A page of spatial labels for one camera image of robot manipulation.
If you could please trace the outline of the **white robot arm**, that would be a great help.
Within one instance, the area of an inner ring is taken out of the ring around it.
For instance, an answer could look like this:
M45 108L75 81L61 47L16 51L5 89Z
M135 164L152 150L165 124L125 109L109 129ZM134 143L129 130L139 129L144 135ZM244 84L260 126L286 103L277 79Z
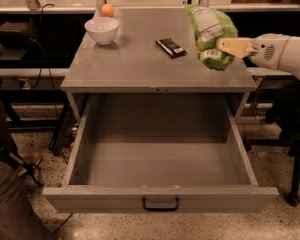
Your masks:
M219 38L217 48L258 67L292 74L300 81L300 37L263 34L255 38Z

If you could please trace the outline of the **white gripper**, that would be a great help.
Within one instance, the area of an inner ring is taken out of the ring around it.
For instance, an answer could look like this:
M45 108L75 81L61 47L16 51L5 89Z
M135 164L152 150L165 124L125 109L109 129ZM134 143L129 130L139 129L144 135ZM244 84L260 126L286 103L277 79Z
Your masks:
M238 58L248 57L258 67L280 70L281 60L290 37L282 34L263 34L251 38L219 38L217 48Z

